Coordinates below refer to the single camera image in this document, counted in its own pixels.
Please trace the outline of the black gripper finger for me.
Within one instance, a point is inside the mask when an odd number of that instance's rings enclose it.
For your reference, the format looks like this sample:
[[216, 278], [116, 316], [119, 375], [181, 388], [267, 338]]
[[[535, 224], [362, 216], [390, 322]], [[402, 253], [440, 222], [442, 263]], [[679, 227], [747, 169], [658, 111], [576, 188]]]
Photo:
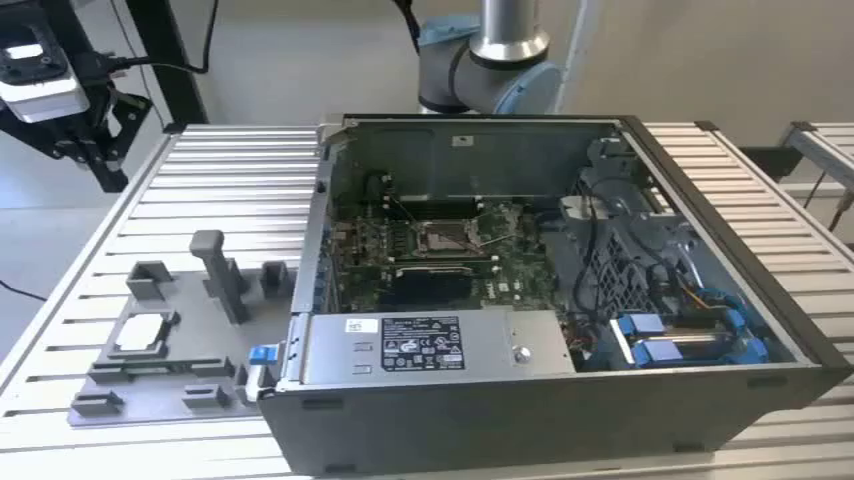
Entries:
[[53, 159], [69, 158], [87, 163], [80, 139], [71, 125], [59, 119], [27, 123], [12, 112], [1, 113], [1, 131]]
[[121, 165], [151, 109], [148, 98], [124, 92], [108, 92], [93, 106], [91, 170], [107, 193], [121, 192], [128, 184]]

